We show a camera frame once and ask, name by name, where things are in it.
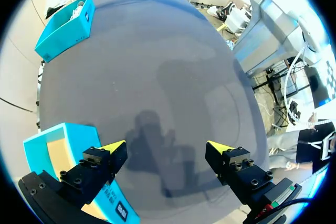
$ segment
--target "blue-gray table surface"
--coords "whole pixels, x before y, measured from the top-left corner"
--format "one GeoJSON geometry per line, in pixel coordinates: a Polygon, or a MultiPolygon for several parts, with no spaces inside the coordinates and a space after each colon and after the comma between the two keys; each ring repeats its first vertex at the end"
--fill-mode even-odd
{"type": "Polygon", "coordinates": [[[40,125],[93,125],[125,139],[117,175],[142,223],[213,223],[240,206],[207,164],[207,140],[268,150],[249,81],[186,0],[94,0],[91,36],[45,65],[40,125]]]}

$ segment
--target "cyan plastic bin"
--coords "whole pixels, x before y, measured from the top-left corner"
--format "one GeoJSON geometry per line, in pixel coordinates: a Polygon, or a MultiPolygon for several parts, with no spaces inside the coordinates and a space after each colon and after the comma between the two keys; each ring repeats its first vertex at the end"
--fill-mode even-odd
{"type": "MultiPolygon", "coordinates": [[[[95,127],[61,123],[23,142],[30,170],[37,174],[45,170],[54,177],[54,179],[58,180],[55,167],[51,161],[48,143],[62,140],[64,141],[63,145],[66,147],[66,152],[68,153],[68,158],[65,159],[71,168],[79,164],[79,160],[83,158],[83,151],[91,146],[101,147],[98,132],[95,127]]],[[[97,218],[107,219],[113,224],[140,224],[140,217],[125,198],[116,180],[114,180],[111,185],[104,185],[91,205],[93,205],[93,208],[98,212],[89,212],[87,211],[88,209],[85,210],[84,207],[82,210],[97,218]],[[118,213],[119,205],[122,205],[123,209],[127,212],[123,217],[118,213]]]]}
{"type": "Polygon", "coordinates": [[[90,37],[95,5],[93,0],[76,0],[58,11],[48,22],[35,47],[35,51],[50,62],[63,51],[90,37]],[[70,20],[78,2],[84,5],[80,15],[70,20]]]}

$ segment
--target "gray pants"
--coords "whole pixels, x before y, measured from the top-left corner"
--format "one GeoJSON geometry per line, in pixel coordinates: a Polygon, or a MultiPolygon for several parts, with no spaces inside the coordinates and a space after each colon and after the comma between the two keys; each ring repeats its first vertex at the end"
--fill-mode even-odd
{"type": "Polygon", "coordinates": [[[268,148],[278,148],[280,151],[269,156],[269,168],[286,168],[287,162],[296,163],[296,151],[300,131],[286,132],[267,138],[268,148]]]}

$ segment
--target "checkered pattern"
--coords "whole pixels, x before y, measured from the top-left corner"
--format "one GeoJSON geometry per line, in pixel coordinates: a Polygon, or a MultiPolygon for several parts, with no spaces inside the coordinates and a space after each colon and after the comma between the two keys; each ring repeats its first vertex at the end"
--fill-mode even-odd
{"type": "Polygon", "coordinates": [[[327,66],[328,66],[327,90],[330,100],[333,100],[336,98],[336,79],[334,76],[334,70],[332,69],[328,61],[327,66]]]}

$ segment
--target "white machine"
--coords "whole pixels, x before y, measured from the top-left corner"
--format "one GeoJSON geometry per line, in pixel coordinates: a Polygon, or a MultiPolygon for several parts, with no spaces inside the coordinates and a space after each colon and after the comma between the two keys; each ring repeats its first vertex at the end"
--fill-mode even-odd
{"type": "Polygon", "coordinates": [[[250,0],[252,18],[233,53],[248,76],[304,51],[305,62],[314,65],[330,44],[328,35],[307,0],[250,0]]]}

